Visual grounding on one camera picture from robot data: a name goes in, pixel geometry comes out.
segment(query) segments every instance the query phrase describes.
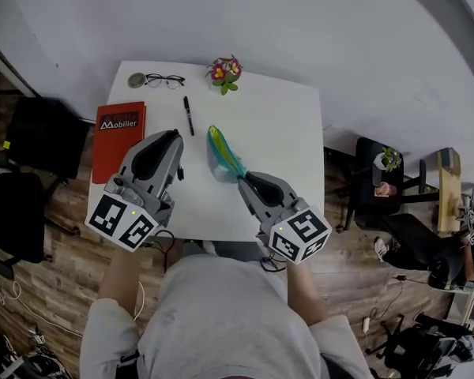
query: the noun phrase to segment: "red folder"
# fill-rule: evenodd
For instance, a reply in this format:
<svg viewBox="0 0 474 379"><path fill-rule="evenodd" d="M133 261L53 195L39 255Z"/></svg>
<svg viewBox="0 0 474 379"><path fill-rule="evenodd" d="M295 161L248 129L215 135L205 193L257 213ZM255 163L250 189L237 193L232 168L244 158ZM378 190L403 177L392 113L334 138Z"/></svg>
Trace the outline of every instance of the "red folder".
<svg viewBox="0 0 474 379"><path fill-rule="evenodd" d="M98 107L93 141L92 182L105 184L119 172L128 150L144 139L144 102Z"/></svg>

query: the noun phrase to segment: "pen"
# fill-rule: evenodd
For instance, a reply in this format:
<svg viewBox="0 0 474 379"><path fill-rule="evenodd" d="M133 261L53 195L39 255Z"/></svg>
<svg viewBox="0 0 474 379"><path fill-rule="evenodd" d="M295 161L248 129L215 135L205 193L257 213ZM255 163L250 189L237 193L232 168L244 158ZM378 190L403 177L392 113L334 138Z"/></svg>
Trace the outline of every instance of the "pen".
<svg viewBox="0 0 474 379"><path fill-rule="evenodd" d="M188 97L185 96L183 100L184 100L184 107L186 108L186 115L188 116L188 122L190 123L191 136L195 136L193 123L191 122L190 103L188 103Z"/></svg>

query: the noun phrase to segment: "office chair armrest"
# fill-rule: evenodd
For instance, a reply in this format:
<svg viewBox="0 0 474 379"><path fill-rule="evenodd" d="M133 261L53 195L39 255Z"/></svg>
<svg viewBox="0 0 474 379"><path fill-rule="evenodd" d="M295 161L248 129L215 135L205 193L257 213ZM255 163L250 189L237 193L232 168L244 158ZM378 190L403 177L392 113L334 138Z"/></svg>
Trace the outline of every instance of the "office chair armrest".
<svg viewBox="0 0 474 379"><path fill-rule="evenodd" d="M13 173L20 172L19 167L9 161L9 151L7 150L0 150L0 168L6 168Z"/></svg>

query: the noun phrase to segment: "small potted plant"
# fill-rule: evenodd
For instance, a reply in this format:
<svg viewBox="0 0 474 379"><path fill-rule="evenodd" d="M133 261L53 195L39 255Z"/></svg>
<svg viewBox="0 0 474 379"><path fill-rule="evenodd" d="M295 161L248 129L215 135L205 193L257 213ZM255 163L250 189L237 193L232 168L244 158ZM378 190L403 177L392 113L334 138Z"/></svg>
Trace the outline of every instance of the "small potted plant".
<svg viewBox="0 0 474 379"><path fill-rule="evenodd" d="M402 163L401 154L394 148L382 148L382 153L379 153L374 159L374 165L379 170L384 170L387 173L398 168Z"/></svg>
<svg viewBox="0 0 474 379"><path fill-rule="evenodd" d="M205 76L211 75L212 84L220 87L222 96L225 96L228 90L237 91L239 86L235 82L240 78L243 67L234 55L231 58L218 58L207 67L211 69Z"/></svg>

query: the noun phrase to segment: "white sneaker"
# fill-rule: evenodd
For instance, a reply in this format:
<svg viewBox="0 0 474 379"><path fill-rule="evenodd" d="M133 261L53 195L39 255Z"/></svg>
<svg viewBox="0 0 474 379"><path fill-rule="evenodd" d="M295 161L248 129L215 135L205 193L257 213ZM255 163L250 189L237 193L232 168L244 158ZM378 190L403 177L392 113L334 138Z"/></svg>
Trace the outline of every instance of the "white sneaker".
<svg viewBox="0 0 474 379"><path fill-rule="evenodd" d="M202 246L204 247L204 250L208 254L212 254L213 256L219 257L216 253L216 248L214 247L214 243L210 242L209 240L204 240L202 242Z"/></svg>
<svg viewBox="0 0 474 379"><path fill-rule="evenodd" d="M378 258L381 262L383 262L383 256L388 252L389 248L388 246L385 244L385 241L380 238L380 237L377 237L375 240L374 240L374 251L376 252L376 254L378 255Z"/></svg>

